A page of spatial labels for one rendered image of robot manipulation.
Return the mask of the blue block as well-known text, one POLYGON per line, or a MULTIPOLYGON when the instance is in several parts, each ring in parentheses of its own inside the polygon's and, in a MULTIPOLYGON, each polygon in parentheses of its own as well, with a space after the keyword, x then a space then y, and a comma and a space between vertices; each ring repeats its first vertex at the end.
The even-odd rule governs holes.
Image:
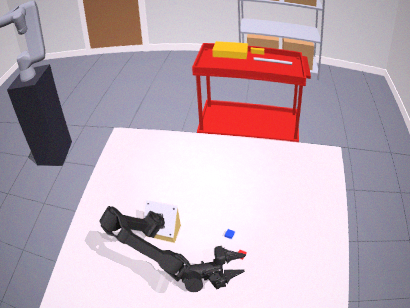
POLYGON ((226 234, 225 234, 225 237, 229 238, 231 240, 233 238, 234 234, 235 234, 235 232, 233 230, 228 229, 226 234))

